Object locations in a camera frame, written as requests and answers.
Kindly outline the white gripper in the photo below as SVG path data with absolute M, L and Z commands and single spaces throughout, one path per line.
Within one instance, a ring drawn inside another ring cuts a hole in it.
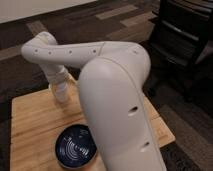
M 66 102 L 69 100 L 67 81 L 50 83 L 49 88 L 58 102 Z

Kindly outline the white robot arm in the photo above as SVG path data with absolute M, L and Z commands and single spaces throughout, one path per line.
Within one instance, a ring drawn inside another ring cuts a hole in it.
M 127 41 L 57 43 L 41 32 L 21 47 L 25 60 L 39 65 L 56 99 L 70 80 L 69 66 L 81 70 L 80 104 L 107 171 L 167 171 L 142 87 L 151 61 L 146 49 Z

